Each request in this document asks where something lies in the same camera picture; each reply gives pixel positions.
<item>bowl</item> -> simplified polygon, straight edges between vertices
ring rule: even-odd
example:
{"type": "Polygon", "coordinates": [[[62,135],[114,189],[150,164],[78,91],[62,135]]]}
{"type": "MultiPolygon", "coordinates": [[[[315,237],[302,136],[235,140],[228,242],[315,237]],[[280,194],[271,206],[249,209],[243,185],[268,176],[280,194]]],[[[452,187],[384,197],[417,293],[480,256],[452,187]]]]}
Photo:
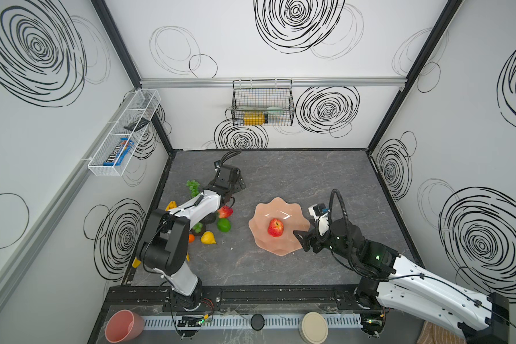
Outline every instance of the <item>bowl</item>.
{"type": "Polygon", "coordinates": [[[309,230],[310,222],[302,215],[298,203],[287,203],[281,197],[269,203],[259,203],[254,217],[249,221],[250,230],[258,247],[277,255],[286,255],[302,246],[293,234],[293,230],[309,230]],[[283,223],[284,231],[280,237],[268,234],[269,222],[274,218],[283,223]]]}

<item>beige lid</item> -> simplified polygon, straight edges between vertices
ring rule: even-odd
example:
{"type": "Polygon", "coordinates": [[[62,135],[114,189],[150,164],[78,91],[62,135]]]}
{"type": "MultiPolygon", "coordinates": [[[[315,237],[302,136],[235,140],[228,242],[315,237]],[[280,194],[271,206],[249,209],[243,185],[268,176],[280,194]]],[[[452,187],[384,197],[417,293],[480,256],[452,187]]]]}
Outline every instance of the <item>beige lid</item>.
{"type": "Polygon", "coordinates": [[[300,329],[304,340],[312,344],[321,344],[327,339],[329,328],[327,321],[316,312],[307,313],[302,320],[300,329]]]}

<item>green lime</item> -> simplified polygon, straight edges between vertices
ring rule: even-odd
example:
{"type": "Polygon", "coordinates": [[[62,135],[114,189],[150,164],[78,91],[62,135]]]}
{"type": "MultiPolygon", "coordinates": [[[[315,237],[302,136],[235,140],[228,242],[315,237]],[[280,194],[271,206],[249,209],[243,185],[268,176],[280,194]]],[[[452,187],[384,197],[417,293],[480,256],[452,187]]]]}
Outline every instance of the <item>green lime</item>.
{"type": "Polygon", "coordinates": [[[216,226],[218,226],[218,230],[220,232],[228,232],[231,229],[231,223],[227,218],[221,218],[218,220],[218,223],[216,223],[216,226]]]}

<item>brown striped cloth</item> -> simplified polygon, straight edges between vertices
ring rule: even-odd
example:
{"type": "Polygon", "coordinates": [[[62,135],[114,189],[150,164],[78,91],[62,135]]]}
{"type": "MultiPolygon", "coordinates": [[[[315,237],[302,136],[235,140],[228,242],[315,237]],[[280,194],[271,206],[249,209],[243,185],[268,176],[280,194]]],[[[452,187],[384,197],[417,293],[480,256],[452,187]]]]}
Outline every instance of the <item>brown striped cloth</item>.
{"type": "Polygon", "coordinates": [[[443,327],[425,321],[417,344],[466,344],[466,341],[443,327]]]}

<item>pink cup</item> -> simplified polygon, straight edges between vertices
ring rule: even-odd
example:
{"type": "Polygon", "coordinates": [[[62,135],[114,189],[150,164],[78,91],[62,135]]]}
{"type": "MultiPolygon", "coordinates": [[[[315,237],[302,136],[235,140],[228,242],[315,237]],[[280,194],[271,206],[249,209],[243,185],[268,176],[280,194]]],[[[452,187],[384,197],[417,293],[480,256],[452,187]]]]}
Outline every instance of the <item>pink cup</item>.
{"type": "Polygon", "coordinates": [[[138,337],[144,330],[144,319],[127,309],[115,313],[107,327],[105,338],[111,343],[125,342],[138,337]]]}

